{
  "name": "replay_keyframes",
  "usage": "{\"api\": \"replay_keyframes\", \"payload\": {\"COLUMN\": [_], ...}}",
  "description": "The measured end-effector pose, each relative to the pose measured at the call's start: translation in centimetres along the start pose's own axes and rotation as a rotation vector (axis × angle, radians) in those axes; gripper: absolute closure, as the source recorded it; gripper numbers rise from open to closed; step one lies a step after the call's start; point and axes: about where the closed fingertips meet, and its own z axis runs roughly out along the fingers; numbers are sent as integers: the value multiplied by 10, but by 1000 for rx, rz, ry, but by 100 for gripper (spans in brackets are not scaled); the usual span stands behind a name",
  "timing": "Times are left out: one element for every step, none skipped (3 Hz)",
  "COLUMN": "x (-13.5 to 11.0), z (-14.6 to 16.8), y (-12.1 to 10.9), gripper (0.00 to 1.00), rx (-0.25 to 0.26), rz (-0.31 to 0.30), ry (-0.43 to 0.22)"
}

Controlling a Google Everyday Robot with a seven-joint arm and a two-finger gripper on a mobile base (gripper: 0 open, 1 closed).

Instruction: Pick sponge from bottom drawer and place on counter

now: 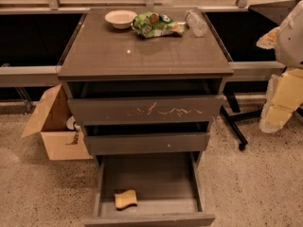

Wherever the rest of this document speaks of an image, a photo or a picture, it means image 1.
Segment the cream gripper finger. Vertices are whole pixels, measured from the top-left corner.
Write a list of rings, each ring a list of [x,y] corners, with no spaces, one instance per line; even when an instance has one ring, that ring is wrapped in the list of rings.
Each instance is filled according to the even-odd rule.
[[[287,69],[281,76],[272,75],[267,87],[266,102],[259,128],[266,133],[281,130],[303,104],[303,70]]]
[[[279,32],[279,27],[271,29],[268,33],[264,34],[257,41],[257,47],[263,49],[275,49],[276,48],[276,38]]]

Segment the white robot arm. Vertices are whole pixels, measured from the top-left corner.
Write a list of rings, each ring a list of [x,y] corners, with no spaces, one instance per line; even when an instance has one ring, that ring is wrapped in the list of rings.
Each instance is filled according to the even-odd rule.
[[[257,47],[274,49],[276,60],[286,70],[272,75],[259,128],[266,133],[280,131],[303,104],[303,1],[297,3],[280,26],[260,37]]]

